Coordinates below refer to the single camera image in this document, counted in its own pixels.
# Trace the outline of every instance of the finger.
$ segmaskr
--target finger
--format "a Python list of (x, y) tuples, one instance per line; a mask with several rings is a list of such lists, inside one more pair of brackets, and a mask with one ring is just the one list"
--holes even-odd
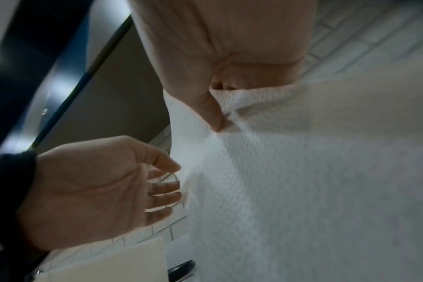
[(153, 212), (146, 212), (145, 213), (146, 226), (155, 224), (156, 222), (166, 219), (172, 214), (172, 212), (173, 212), (173, 209), (171, 207), (166, 207), (164, 209), (153, 211)]
[(149, 196), (146, 201), (146, 208), (153, 209), (162, 206), (168, 206), (172, 203), (177, 203), (182, 199), (182, 194), (180, 192), (165, 194), (162, 196)]
[(162, 175), (166, 174), (165, 171), (161, 170), (150, 170), (148, 171), (148, 180), (161, 177)]
[(151, 185), (148, 189), (148, 195), (160, 195), (171, 193), (180, 189), (179, 181)]
[(194, 98), (183, 99), (183, 102), (200, 115), (214, 132), (219, 132), (224, 126), (221, 106), (209, 91)]
[(128, 140), (131, 141), (130, 144), (138, 163), (152, 164), (154, 167), (165, 172), (172, 173), (180, 170), (180, 165), (173, 161), (165, 151), (133, 138)]

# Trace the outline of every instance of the human hand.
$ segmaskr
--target human hand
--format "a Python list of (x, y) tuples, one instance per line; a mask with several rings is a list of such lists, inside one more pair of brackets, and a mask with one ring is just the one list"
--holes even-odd
[(316, 0), (128, 0), (163, 87), (214, 131), (224, 116), (214, 89), (296, 81)]
[[(147, 164), (157, 169), (148, 171)], [(128, 136), (66, 144), (37, 157), (35, 180), (17, 218), (40, 250), (117, 237), (171, 214), (170, 207), (145, 209), (180, 201), (180, 192), (166, 194), (179, 183), (147, 180), (179, 169), (165, 152)]]

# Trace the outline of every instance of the gray wall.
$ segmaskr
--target gray wall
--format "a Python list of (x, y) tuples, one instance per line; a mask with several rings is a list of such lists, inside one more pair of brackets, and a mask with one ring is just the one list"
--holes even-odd
[(133, 26), (37, 150), (117, 135), (149, 142), (168, 124), (162, 86)]

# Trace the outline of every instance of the dark jacket sleeve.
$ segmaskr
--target dark jacket sleeve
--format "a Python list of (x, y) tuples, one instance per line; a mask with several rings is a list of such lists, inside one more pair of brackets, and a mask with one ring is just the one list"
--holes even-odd
[(0, 155), (0, 282), (28, 280), (45, 256), (28, 255), (15, 211), (27, 195), (35, 175), (36, 153)]

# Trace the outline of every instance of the white paper towel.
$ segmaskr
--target white paper towel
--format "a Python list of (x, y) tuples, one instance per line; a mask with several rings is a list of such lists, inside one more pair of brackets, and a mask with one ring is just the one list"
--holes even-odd
[(165, 93), (202, 282), (423, 281), (423, 62), (213, 95)]

